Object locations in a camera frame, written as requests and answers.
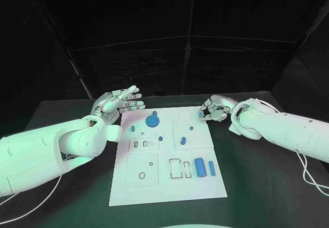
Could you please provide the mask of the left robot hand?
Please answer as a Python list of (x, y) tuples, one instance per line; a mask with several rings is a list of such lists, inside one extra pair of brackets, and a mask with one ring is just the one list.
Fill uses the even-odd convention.
[(137, 101), (140, 98), (142, 94), (136, 85), (127, 89), (105, 92), (94, 102), (91, 115), (98, 116), (105, 124), (111, 125), (120, 114), (146, 108), (144, 102)]

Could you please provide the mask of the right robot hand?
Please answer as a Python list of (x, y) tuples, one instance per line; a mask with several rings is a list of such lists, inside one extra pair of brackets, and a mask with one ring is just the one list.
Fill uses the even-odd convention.
[(218, 121), (225, 120), (228, 114), (232, 113), (238, 101), (225, 97), (222, 95), (212, 95), (204, 102), (199, 110), (198, 117), (204, 121)]

